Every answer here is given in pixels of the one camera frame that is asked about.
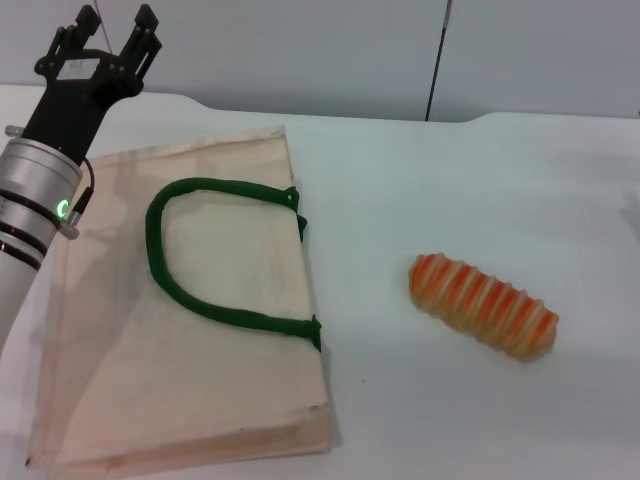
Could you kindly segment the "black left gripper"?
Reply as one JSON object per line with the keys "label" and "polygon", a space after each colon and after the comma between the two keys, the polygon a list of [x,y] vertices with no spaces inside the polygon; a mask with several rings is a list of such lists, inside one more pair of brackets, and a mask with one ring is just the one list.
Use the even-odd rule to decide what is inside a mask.
{"label": "black left gripper", "polygon": [[[83,5],[75,23],[56,30],[47,53],[34,65],[34,72],[45,77],[47,86],[23,137],[61,152],[76,164],[86,158],[107,111],[142,91],[144,76],[162,48],[156,35],[159,21],[148,4],[140,6],[119,55],[86,49],[101,23],[96,10]],[[98,63],[90,78],[57,78],[68,62],[85,60]]]}

